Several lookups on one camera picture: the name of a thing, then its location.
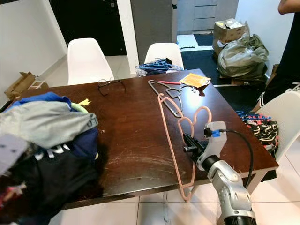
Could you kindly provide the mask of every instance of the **black cable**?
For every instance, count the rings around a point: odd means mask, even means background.
[[[247,144],[248,148],[249,148],[249,151],[250,151],[250,167],[249,167],[249,174],[248,174],[248,177],[247,177],[247,182],[246,182],[246,188],[248,187],[250,181],[251,181],[251,176],[252,176],[252,171],[253,171],[253,149],[251,147],[251,144],[250,142],[245,138],[245,136],[243,134],[241,134],[240,132],[238,131],[235,131],[235,130],[229,130],[229,129],[220,129],[220,132],[232,132],[232,133],[235,133],[237,135],[239,135]]]

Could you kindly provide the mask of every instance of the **black mat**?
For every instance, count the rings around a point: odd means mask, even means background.
[[[213,50],[181,52],[185,69],[201,69],[211,78],[212,84],[231,84],[231,79],[220,79],[217,63],[212,58]]]
[[[257,99],[264,91],[264,85],[216,87],[216,89],[235,111],[242,110],[247,113],[256,105]]]
[[[194,34],[199,46],[212,46],[213,34]]]

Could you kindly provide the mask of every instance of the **white plastic chair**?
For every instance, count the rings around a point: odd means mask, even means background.
[[[98,42],[93,38],[70,41],[67,50],[67,66],[68,85],[114,79],[112,70]]]
[[[173,65],[179,66],[184,69],[180,49],[175,43],[152,44],[148,49],[145,63],[153,62],[155,61],[155,58],[168,58],[172,61]]]
[[[279,162],[284,153],[300,135],[300,93],[289,91],[268,102],[257,111],[270,116],[279,126],[279,146],[276,161]]]

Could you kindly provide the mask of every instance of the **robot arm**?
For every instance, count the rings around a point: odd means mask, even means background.
[[[240,175],[225,161],[219,159],[227,140],[226,133],[220,132],[222,129],[226,129],[224,122],[206,124],[204,134],[208,143],[184,134],[187,145],[185,152],[192,153],[191,158],[198,169],[208,173],[208,179],[218,193],[224,224],[256,225],[250,194],[243,187]]]

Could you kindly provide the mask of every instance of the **person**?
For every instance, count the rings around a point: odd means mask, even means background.
[[[277,74],[259,97],[254,112],[284,92],[300,90],[300,0],[281,0],[278,11],[282,15],[295,13],[294,20]]]

